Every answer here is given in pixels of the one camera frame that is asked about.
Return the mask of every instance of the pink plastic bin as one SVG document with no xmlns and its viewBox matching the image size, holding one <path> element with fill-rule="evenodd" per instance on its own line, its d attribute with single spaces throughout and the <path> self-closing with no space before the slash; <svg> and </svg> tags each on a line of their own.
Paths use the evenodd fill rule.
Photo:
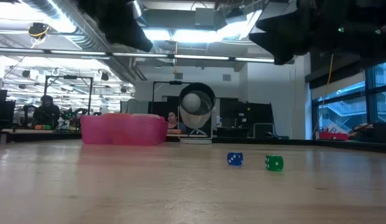
<svg viewBox="0 0 386 224">
<path fill-rule="evenodd" d="M 83 116 L 81 128 L 87 144 L 152 146 L 165 142 L 168 123 L 162 117 L 109 114 Z"/>
<path fill-rule="evenodd" d="M 82 141 L 85 144 L 111 144 L 108 125 L 103 116 L 81 116 Z"/>
</svg>

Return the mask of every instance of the die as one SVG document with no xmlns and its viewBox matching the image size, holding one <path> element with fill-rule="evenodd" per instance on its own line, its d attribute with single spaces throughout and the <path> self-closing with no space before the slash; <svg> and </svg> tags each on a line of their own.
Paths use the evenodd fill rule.
<svg viewBox="0 0 386 224">
<path fill-rule="evenodd" d="M 282 159 L 282 156 L 266 155 L 265 166 L 267 170 L 282 171 L 284 168 L 284 160 Z"/>
<path fill-rule="evenodd" d="M 232 166 L 241 166 L 244 160 L 242 152 L 229 152 L 227 154 L 227 162 Z"/>
</svg>

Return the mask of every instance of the white ball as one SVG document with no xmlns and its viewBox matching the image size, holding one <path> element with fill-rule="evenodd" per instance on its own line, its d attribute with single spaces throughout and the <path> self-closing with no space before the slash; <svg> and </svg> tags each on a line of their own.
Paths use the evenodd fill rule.
<svg viewBox="0 0 386 224">
<path fill-rule="evenodd" d="M 197 94 L 189 93 L 183 98 L 182 104 L 187 112 L 195 112 L 201 106 L 201 99 Z"/>
</svg>

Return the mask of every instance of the green object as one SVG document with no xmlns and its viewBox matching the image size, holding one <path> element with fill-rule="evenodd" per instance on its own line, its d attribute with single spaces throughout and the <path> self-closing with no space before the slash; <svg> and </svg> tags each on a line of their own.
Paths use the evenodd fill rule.
<svg viewBox="0 0 386 224">
<path fill-rule="evenodd" d="M 282 171 L 284 168 L 284 160 L 282 159 L 282 156 L 266 155 L 265 166 L 267 170 Z"/>
</svg>

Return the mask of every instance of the window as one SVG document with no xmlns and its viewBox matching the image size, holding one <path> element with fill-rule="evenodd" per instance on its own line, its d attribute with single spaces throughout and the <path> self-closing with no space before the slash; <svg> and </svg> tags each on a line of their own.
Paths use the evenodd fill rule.
<svg viewBox="0 0 386 224">
<path fill-rule="evenodd" d="M 374 67 L 375 86 L 386 85 L 386 62 Z"/>
<path fill-rule="evenodd" d="M 386 91 L 378 93 L 377 101 L 377 122 L 386 122 Z"/>
<path fill-rule="evenodd" d="M 356 93 L 358 91 L 364 91 L 364 90 L 365 90 L 365 81 L 362 81 L 362 82 L 353 84 L 351 86 L 345 87 L 343 89 L 340 89 L 338 91 L 335 91 L 333 93 L 330 93 L 326 96 L 325 99 L 327 100 L 327 99 L 344 96 L 344 95 L 348 95 L 351 93 Z M 324 99 L 323 97 L 320 97 L 318 98 L 318 101 L 322 101 L 323 99 Z"/>
<path fill-rule="evenodd" d="M 365 97 L 319 105 L 319 129 L 328 127 L 337 133 L 348 133 L 351 129 L 367 121 L 367 105 Z"/>
</svg>

